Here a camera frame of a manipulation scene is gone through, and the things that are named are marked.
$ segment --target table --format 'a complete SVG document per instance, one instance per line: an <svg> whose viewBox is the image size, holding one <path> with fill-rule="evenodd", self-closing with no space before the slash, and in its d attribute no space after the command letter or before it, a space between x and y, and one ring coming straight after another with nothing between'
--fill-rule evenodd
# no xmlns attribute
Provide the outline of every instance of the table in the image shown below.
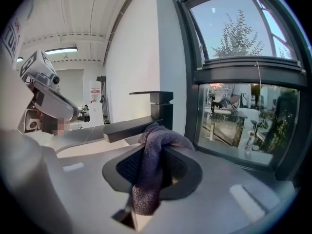
<svg viewBox="0 0 312 234"><path fill-rule="evenodd" d="M204 118L206 118L207 120L210 119L211 123L215 123L214 134L218 138L220 138L222 141L226 142L227 144L238 147L240 138L243 132L243 128L244 128L244 122L245 122L245 119L248 117L242 111L230 112L229 114L228 110L224 110L224 112L221 112L220 110L218 110L218 111L215 111L214 114L212 114L212 117L209 117L208 113L210 112L211 112L211 109L205 108ZM203 123L203 126L207 130L210 130L208 129L209 124L207 123L208 122L206 122L206 126L204 126L204 123ZM220 127L222 127L223 125L225 125L225 128L227 128L228 130L233 129L234 127L235 132L234 132L233 137L229 137L231 133L226 134L220 130Z"/></svg>

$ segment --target sky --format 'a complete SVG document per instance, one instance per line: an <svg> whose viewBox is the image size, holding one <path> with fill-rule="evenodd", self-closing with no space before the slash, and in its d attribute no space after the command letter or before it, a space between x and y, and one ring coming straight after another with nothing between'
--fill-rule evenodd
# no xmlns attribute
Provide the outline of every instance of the sky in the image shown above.
<svg viewBox="0 0 312 234"><path fill-rule="evenodd" d="M261 54L263 56L273 56L268 32L252 0L211 0L191 9L205 40L209 58L216 58L214 57L215 52L212 47L216 48L220 46L224 25L229 22L226 13L235 22L239 10L243 11L247 25L253 28L253 32L249 34L249 38L252 39L254 34L258 32L257 41L261 40L264 44ZM264 14L271 31L285 40L280 28L270 13L264 11ZM284 45L276 38L273 38L273 40L276 45L277 56L279 57L278 48L284 49Z"/></svg>

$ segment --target ceiling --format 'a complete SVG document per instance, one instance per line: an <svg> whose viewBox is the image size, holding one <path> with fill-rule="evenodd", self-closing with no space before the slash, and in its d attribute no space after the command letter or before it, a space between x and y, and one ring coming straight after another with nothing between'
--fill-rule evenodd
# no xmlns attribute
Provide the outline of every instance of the ceiling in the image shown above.
<svg viewBox="0 0 312 234"><path fill-rule="evenodd" d="M24 61L36 50L64 47L77 52L49 55L53 62L91 61L103 64L115 20L126 0L34 0L24 26L19 57ZM17 63L19 69L24 61Z"/></svg>

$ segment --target tree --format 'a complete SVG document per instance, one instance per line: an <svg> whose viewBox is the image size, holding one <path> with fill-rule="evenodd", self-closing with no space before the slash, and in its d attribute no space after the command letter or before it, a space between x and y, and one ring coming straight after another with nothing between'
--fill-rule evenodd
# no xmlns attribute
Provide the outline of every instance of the tree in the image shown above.
<svg viewBox="0 0 312 234"><path fill-rule="evenodd" d="M293 59L291 52L284 47L284 49L278 48L279 54L282 58Z"/></svg>
<svg viewBox="0 0 312 234"><path fill-rule="evenodd" d="M272 116L272 126L260 148L268 154L284 152L293 133L295 116L297 112L298 91L286 89L279 99L284 100L284 105L279 108L278 115Z"/></svg>
<svg viewBox="0 0 312 234"><path fill-rule="evenodd" d="M223 29L223 37L221 39L221 47L212 48L215 51L214 56L232 57L232 56L259 56L264 48L262 41L257 42L258 32L254 34L252 40L249 35L253 29L245 23L245 16L242 10L236 16L236 22L233 22L229 14L227 14L229 23L225 24Z"/></svg>

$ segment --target ceiling beam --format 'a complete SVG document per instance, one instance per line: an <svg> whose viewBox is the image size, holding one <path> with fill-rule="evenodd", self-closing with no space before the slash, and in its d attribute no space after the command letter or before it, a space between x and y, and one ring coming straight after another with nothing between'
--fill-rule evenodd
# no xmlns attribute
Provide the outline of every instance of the ceiling beam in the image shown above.
<svg viewBox="0 0 312 234"><path fill-rule="evenodd" d="M26 41L23 43L21 50L38 47L40 45L49 45L63 42L107 43L108 40L106 40L104 36L87 33L55 34Z"/></svg>
<svg viewBox="0 0 312 234"><path fill-rule="evenodd" d="M123 3L116 19L115 19L115 22L114 22L114 25L113 25L113 28L111 30L111 33L109 35L109 39L108 39L108 43L107 45L105 46L105 56L104 56L104 61L103 61L103 66L105 65L105 62L106 62L106 59L107 59L107 55L108 55L108 51L110 49L110 46L112 44L112 41L113 41L113 37L115 35L115 31L117 30L117 27L121 21L121 18L123 17L123 15L125 14L127 8L129 7L130 3L132 2L132 0L125 0L125 2Z"/></svg>
<svg viewBox="0 0 312 234"><path fill-rule="evenodd" d="M61 61L52 62L52 65L56 72L65 69L103 68L101 61Z"/></svg>

